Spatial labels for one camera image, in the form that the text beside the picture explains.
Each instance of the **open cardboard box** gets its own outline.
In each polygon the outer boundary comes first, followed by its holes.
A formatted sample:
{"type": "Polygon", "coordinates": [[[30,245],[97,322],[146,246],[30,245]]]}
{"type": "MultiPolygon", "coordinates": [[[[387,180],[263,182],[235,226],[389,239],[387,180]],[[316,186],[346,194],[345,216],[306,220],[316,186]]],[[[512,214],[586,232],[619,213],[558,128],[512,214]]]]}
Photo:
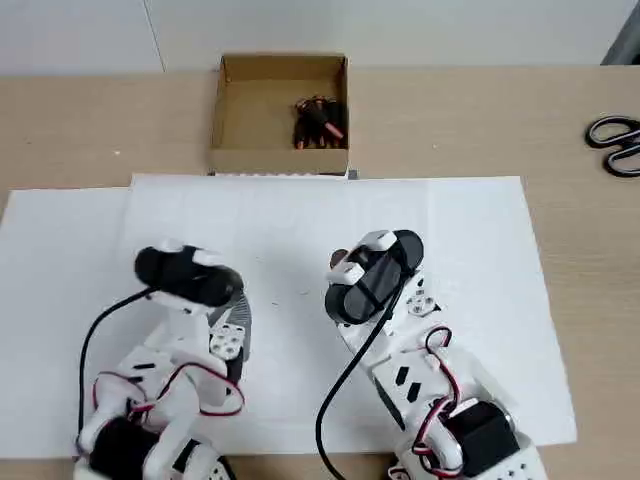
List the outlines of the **open cardboard box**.
{"type": "Polygon", "coordinates": [[[213,171],[345,174],[348,148],[294,149],[294,105],[313,95],[347,102],[344,55],[223,55],[213,116],[213,171]]]}

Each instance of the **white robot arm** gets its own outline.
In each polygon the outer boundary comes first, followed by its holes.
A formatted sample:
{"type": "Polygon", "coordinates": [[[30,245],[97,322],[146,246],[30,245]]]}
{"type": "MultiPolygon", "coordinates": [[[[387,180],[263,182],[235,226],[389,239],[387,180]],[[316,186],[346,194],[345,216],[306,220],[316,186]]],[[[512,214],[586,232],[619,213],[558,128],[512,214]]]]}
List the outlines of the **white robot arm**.
{"type": "Polygon", "coordinates": [[[80,419],[74,478],[234,479],[197,425],[244,405],[237,383],[251,312],[242,280],[214,254],[175,242],[140,252],[136,274],[169,318],[98,375],[95,413],[86,425],[80,419]]]}
{"type": "Polygon", "coordinates": [[[513,400],[451,343],[422,259],[414,232],[371,232],[328,274],[327,313],[403,431],[389,478],[545,480],[535,446],[509,415],[513,400]]]}

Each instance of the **black scissors handle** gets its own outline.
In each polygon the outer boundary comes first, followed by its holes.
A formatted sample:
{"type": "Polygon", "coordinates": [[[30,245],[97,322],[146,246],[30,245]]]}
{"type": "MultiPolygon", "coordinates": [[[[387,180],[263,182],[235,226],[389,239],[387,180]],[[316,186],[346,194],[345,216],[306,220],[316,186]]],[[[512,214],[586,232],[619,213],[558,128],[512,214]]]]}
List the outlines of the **black scissors handle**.
{"type": "Polygon", "coordinates": [[[623,169],[615,164],[622,158],[640,154],[640,121],[620,115],[603,117],[589,125],[584,139],[587,145],[592,148],[620,147],[619,150],[604,158],[603,167],[611,175],[626,178],[640,177],[640,168],[623,169]],[[627,128],[627,131],[610,137],[599,137],[597,131],[604,125],[623,126],[627,128]]]}
{"type": "Polygon", "coordinates": [[[591,148],[607,148],[615,145],[624,147],[635,139],[640,139],[640,122],[633,118],[623,117],[620,115],[611,115],[596,120],[589,125],[584,134],[584,140],[591,148]],[[604,125],[623,126],[627,127],[628,131],[612,135],[610,137],[600,138],[596,135],[597,130],[604,125]]]}

